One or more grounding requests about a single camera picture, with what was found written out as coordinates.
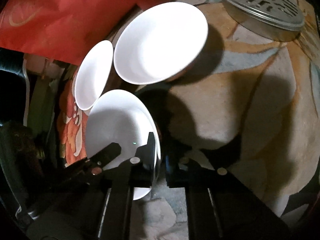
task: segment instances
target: small white bowl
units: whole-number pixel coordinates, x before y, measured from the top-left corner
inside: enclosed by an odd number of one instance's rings
[[[137,16],[119,37],[115,69],[132,84],[166,80],[192,63],[207,36],[208,23],[198,8],[182,2],[157,5]]]
[[[92,107],[86,132],[85,149],[91,158],[112,142],[121,147],[121,154],[103,169],[117,167],[121,162],[134,157],[139,146],[146,145],[149,132],[156,140],[154,159],[155,174],[158,176],[161,162],[160,141],[156,125],[145,105],[133,94],[124,90],[111,90],[102,95]],[[133,199],[144,197],[150,188],[135,188]]]
[[[75,82],[76,104],[81,110],[90,109],[103,92],[111,70],[112,58],[111,42],[101,41],[82,61]]]

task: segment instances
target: patterned tablecloth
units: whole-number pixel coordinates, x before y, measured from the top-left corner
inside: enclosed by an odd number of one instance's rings
[[[179,157],[225,167],[290,227],[317,200],[320,156],[320,39],[313,6],[295,0],[305,16],[298,39],[268,40],[245,29],[221,0],[180,0],[197,6],[208,41],[193,69],[170,83],[122,84],[145,103]],[[110,36],[116,44],[134,12]],[[63,76],[57,128],[66,166],[86,156],[89,112],[74,100],[77,67]],[[114,70],[107,90],[119,87]],[[173,150],[162,142],[162,152]],[[188,239],[184,189],[169,189],[164,167],[150,194],[132,207],[131,239]]]

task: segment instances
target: metal container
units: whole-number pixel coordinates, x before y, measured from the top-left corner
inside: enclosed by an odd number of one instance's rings
[[[292,41],[304,25],[293,0],[222,0],[228,14],[243,27],[275,41]]]

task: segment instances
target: slotted lid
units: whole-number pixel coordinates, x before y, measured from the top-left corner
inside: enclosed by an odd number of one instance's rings
[[[299,31],[304,17],[293,0],[225,0],[251,17],[278,28]]]

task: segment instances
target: red paper bag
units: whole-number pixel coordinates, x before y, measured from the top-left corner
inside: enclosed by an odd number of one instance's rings
[[[0,47],[79,65],[134,0],[9,0]]]

